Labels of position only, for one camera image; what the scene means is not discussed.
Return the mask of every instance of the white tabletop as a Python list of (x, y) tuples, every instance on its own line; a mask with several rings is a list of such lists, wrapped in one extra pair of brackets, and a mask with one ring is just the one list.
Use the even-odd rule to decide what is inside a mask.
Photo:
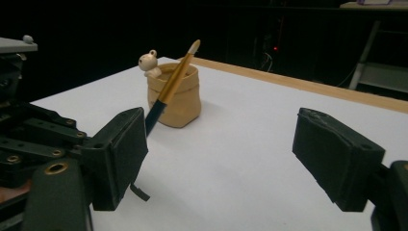
[[(387, 167), (408, 159), (407, 114), (196, 67), (200, 117), (182, 129), (158, 123), (147, 138), (136, 183), (151, 198), (128, 190), (115, 211), (92, 211), (95, 231), (371, 230), (370, 202), (364, 213), (342, 212), (292, 153), (297, 113), (333, 116), (385, 148)], [(149, 110), (137, 66), (33, 104), (89, 136), (122, 111)]]

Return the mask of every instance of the white table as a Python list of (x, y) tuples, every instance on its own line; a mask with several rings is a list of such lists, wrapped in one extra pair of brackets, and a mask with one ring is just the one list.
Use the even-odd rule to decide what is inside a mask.
[[(160, 58), (159, 64), (177, 62)], [(327, 113), (406, 160), (408, 115), (196, 65), (202, 113), (182, 129), (157, 124), (137, 186), (114, 212), (92, 211), (105, 230), (371, 230), (364, 213), (344, 213), (292, 153), (300, 107)], [(148, 113), (147, 83), (133, 67), (33, 102), (93, 136), (116, 114)]]

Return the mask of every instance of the paintbrush handle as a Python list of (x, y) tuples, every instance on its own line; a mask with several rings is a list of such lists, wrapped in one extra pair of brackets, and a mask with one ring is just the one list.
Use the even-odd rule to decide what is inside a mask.
[(149, 114), (147, 114), (147, 117), (144, 120), (144, 124), (146, 126), (146, 136), (147, 137), (149, 136), (150, 132), (153, 130), (154, 125), (156, 125), (157, 121), (159, 120), (159, 117), (162, 115), (166, 106), (167, 104), (163, 103), (160, 100), (156, 100), (156, 102), (153, 104), (152, 108), (149, 111)]
[(158, 99), (168, 104), (174, 96), (174, 93), (178, 90), (183, 78), (186, 76), (187, 70), (190, 65), (192, 54), (188, 53), (183, 60), (176, 66), (172, 75), (168, 79), (168, 82), (163, 87), (159, 94)]

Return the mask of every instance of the cable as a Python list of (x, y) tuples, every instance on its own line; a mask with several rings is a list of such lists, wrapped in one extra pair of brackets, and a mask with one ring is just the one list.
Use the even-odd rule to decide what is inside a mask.
[(342, 84), (345, 83), (354, 73), (355, 69), (357, 68), (357, 64), (351, 69), (348, 75), (340, 82), (340, 84), (336, 85), (336, 87), (340, 87)]
[(264, 55), (266, 55), (267, 58), (263, 61), (263, 63), (262, 63), (262, 65), (261, 65), (260, 69), (262, 70), (262, 69), (264, 68), (264, 66), (265, 66), (268, 62), (270, 62), (270, 63), (269, 63), (268, 70), (267, 70), (267, 72), (270, 72), (270, 69), (272, 68), (272, 57), (271, 57), (271, 55), (268, 54), (267, 52), (264, 52)]

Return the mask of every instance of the paintbrush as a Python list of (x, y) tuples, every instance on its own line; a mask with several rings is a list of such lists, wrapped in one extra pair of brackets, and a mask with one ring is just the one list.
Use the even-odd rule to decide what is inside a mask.
[(191, 59), (194, 56), (195, 52), (198, 50), (198, 47), (200, 46), (200, 42), (201, 41), (198, 39), (192, 44), (186, 56), (176, 66), (170, 78), (168, 78), (167, 83), (163, 87), (158, 98), (156, 99), (155, 103), (150, 109), (150, 112), (148, 113), (144, 121), (146, 127), (146, 136), (150, 134), (151, 130), (159, 120), (159, 117), (162, 114), (163, 110), (165, 109), (167, 104), (171, 101), (172, 97), (174, 96), (174, 93), (179, 88), (184, 76), (186, 75), (187, 69), (189, 68)]

